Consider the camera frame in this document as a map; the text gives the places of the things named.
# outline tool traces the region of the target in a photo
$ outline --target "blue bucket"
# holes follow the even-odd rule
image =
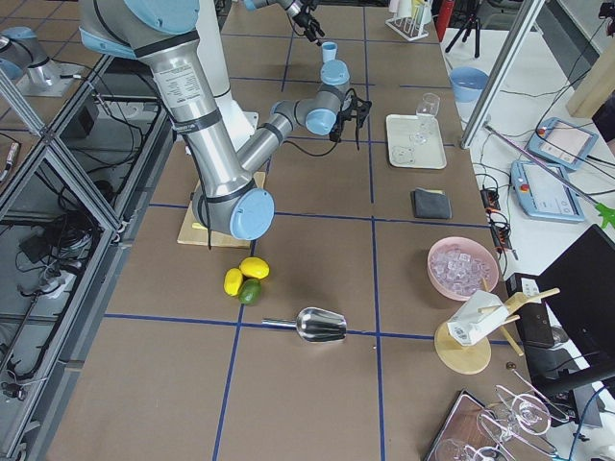
[[[456,67],[451,71],[451,85],[458,103],[471,103],[479,99],[489,76],[475,67]]]

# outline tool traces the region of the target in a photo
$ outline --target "bowl of ice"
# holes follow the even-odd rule
[[[427,273],[436,290],[456,301],[468,301],[477,290],[493,290],[500,276],[493,255],[464,237],[435,242],[428,254]]]

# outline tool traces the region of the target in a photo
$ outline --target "lemon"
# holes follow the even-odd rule
[[[246,277],[264,279],[269,275],[269,264],[259,257],[250,256],[241,261],[239,270]]]
[[[247,279],[239,289],[239,301],[243,304],[254,304],[260,296],[260,281]]]
[[[235,267],[229,269],[227,275],[224,276],[224,292],[229,296],[237,296],[241,283],[243,283],[241,271]]]

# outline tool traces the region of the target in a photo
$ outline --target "red fire extinguisher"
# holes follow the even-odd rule
[[[440,41],[444,38],[446,28],[449,27],[454,8],[455,0],[444,0],[442,5],[440,5],[440,12],[438,13],[438,19],[435,23],[435,31],[438,33],[438,40]]]

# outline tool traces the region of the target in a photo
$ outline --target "pink bowl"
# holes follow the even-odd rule
[[[446,237],[442,240],[438,240],[431,246],[430,253],[427,256],[427,274],[430,277],[430,281],[433,287],[447,298],[450,298],[455,301],[468,301],[470,299],[470,296],[460,295],[455,291],[450,290],[449,288],[442,285],[442,283],[437,280],[435,274],[431,269],[431,257],[436,255],[437,253],[444,252],[454,246],[459,247],[459,250],[462,253],[480,259],[484,264],[487,265],[489,273],[484,277],[487,282],[487,291],[493,290],[498,284],[498,278],[500,276],[500,268],[498,267],[498,262],[493,257],[493,255],[489,253],[489,251],[484,248],[480,243],[477,243],[474,240],[470,240],[469,238],[465,237]]]

